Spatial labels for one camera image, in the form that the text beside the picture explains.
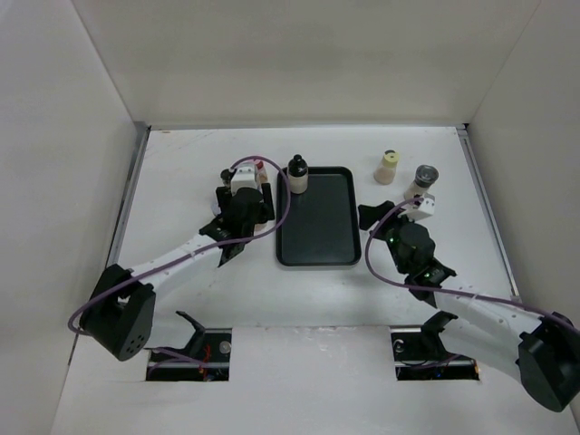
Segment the pink-lid spice bottle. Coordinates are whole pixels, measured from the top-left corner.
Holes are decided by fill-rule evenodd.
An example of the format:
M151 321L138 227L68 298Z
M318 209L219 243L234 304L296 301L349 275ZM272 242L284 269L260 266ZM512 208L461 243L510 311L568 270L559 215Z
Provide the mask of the pink-lid spice bottle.
M259 184L268 183L265 163L261 159L255 159L256 179Z

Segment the black-cap bottle white powder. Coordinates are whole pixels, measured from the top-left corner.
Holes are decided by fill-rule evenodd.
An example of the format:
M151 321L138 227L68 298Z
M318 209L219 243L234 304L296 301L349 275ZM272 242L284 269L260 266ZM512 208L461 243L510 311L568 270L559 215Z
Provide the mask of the black-cap bottle white powder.
M295 154L287 165L287 177L290 190L295 195L305 193L308 186L309 167L300 154Z

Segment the yellow-lid spice bottle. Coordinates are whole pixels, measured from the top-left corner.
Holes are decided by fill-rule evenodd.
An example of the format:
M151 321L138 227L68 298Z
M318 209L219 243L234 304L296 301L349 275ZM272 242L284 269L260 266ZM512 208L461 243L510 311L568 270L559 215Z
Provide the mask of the yellow-lid spice bottle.
M373 172L374 179L382 185L391 184L396 176L396 170L400 155L395 150L386 150L376 170Z

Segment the small dark pepper jar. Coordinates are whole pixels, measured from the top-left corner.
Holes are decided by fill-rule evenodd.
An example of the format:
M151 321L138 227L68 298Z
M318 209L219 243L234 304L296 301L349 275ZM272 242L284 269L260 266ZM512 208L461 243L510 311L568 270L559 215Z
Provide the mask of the small dark pepper jar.
M220 172L220 178L225 187L230 187L231 179L233 178L234 172L231 169L223 169Z

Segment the grey-lid grinder bottle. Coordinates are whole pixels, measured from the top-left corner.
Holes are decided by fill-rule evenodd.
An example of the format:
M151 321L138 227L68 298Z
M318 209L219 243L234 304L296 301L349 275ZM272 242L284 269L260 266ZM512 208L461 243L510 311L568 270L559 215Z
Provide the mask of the grey-lid grinder bottle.
M405 190L403 197L405 200L422 196L438 180L439 172L431 165L420 165L416 168L414 179Z

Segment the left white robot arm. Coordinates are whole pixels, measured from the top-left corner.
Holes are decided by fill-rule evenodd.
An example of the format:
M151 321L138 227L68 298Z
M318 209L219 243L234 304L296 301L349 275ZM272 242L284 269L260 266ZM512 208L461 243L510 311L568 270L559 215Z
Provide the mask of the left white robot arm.
M271 186L242 187L226 195L222 211L183 245L133 268L105 268L90 300L75 316L118 361L134 357L149 340L155 305L162 296L241 254L256 238L255 226L275 219Z

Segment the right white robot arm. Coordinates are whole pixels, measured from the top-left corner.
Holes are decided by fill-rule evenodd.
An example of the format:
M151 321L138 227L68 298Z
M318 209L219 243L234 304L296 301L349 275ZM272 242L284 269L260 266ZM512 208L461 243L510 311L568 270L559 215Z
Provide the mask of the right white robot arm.
M358 207L359 228L381 240L404 280L399 286L436 309L421 327L430 358L469 357L519 382L544 408L563 411L579 393L579 331L564 315L485 295L463 283L435 257L436 244L419 219L434 200Z

